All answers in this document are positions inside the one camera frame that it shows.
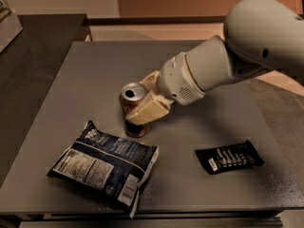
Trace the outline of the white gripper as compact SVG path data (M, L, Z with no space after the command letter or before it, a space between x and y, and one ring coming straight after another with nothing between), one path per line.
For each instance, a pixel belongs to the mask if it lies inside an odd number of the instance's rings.
M168 60L160 71L151 72L141 80L141 84L149 92L125 117L135 125L148 124L164 117L174 101L190 105L205 95L192 76L185 52Z

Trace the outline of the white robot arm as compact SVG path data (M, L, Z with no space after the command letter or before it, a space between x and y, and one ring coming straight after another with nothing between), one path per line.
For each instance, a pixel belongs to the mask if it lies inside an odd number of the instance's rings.
M181 52L142 79L147 95L126 114L135 125L189 105L207 91L281 72L304 83L304 19L276 0L242 0L227 14L223 35Z

